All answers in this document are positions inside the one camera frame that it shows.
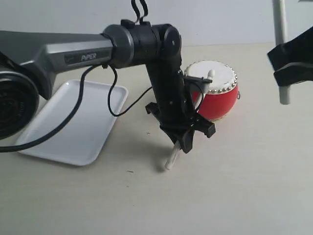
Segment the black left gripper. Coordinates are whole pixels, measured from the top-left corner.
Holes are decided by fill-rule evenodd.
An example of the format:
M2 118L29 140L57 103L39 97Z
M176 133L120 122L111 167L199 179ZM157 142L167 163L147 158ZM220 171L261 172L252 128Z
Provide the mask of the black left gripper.
M196 131L210 138L215 134L215 124L198 113L194 107L192 90L196 89L201 98L200 85L183 79L183 72L171 66L147 66L148 76L156 98L155 103L146 106L160 124L161 130L178 143L179 149L187 154L193 148Z

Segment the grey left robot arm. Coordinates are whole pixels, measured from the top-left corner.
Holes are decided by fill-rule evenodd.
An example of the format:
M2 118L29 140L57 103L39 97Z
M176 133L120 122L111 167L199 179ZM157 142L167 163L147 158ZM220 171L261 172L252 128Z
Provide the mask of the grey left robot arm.
M145 65L156 101L146 106L160 128L183 152L196 131L211 137L213 122L192 101L192 88L204 95L208 78L181 71L181 35L170 24L122 20L101 34L0 33L0 137L22 130L34 117L40 97L50 99L58 74L79 68L117 69Z

